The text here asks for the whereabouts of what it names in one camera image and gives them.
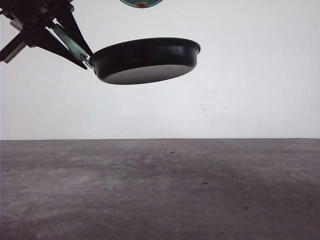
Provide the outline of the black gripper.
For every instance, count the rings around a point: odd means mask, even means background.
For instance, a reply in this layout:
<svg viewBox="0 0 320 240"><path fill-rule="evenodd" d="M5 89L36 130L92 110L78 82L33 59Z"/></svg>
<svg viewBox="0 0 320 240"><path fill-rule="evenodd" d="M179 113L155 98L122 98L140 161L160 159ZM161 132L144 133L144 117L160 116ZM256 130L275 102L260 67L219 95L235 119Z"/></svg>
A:
<svg viewBox="0 0 320 240"><path fill-rule="evenodd" d="M91 56L92 50L85 41L72 14L70 0L2 0L0 14L10 19L10 24L19 31L0 51L0 60L9 63L26 46L40 47L59 55L77 66L88 68L46 28L53 27L53 19L62 25L72 40Z"/></svg>

